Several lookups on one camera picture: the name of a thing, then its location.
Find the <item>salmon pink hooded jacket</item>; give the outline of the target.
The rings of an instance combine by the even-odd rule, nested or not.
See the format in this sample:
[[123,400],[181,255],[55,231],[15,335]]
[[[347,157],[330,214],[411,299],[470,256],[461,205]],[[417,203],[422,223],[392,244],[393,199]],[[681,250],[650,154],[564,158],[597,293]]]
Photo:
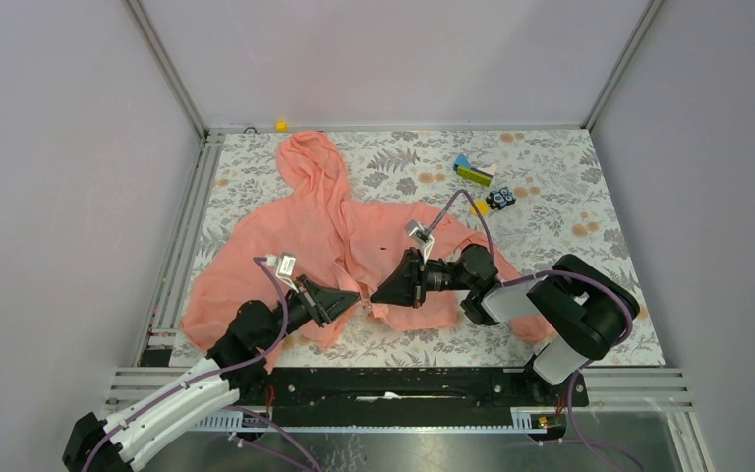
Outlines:
[[411,245],[407,222],[436,223],[437,258],[494,242],[506,280],[518,276],[518,239],[508,209],[480,224],[454,200],[464,182],[459,154],[504,167],[515,156],[510,133],[302,132],[236,135],[221,154],[206,210],[195,280],[181,320],[182,343],[207,349],[239,306],[277,300],[255,258],[289,253],[298,273],[363,300],[327,328],[302,327],[273,352],[280,366],[519,365],[553,337],[541,316],[477,326],[457,296],[428,296],[420,309],[373,305],[369,297]]

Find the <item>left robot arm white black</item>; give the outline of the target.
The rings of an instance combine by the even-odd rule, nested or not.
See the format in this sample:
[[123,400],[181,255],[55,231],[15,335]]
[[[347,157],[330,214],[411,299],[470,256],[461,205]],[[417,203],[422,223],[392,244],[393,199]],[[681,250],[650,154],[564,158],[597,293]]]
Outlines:
[[242,304],[226,332],[193,367],[148,397],[104,419],[87,413],[73,427],[62,461],[69,471],[141,471],[166,446],[210,414],[264,395],[266,356],[303,325],[326,326],[360,295],[323,287],[305,275],[275,307]]

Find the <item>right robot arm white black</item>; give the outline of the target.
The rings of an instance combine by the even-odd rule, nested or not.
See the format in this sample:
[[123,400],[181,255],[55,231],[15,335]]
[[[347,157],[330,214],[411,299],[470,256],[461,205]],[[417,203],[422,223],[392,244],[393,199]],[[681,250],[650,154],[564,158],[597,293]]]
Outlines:
[[563,382],[584,365],[603,359],[632,330],[635,297],[580,258],[562,256],[550,270],[503,281],[488,248],[470,245],[454,262],[427,260],[407,250],[372,301],[420,308],[431,292],[464,291],[460,306],[476,325],[498,325],[538,316],[556,337],[529,363],[526,395],[548,405]]

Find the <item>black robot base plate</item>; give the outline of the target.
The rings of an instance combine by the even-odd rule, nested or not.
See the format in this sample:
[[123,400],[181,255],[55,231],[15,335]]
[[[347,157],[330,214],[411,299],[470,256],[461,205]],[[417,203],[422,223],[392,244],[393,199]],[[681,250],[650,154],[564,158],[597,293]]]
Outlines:
[[583,380],[574,388],[549,385],[521,368],[276,368],[263,393],[238,400],[257,412],[342,422],[385,418],[390,425],[439,422],[456,415],[475,421],[488,411],[535,408],[564,412],[586,407]]

